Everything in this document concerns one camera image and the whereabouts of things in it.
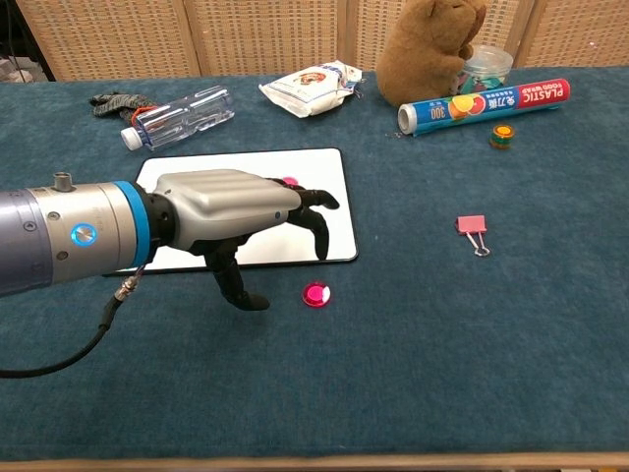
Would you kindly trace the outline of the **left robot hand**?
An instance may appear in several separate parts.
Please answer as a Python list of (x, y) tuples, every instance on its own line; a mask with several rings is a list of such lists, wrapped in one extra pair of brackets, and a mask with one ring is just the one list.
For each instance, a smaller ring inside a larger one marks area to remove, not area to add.
[(163, 174), (146, 197), (150, 250), (166, 246), (202, 257), (222, 296), (243, 311), (266, 310), (269, 302), (245, 289), (239, 248), (253, 235), (289, 223), (311, 231), (315, 255), (323, 261), (329, 230), (313, 208), (340, 208), (325, 190), (234, 169)]

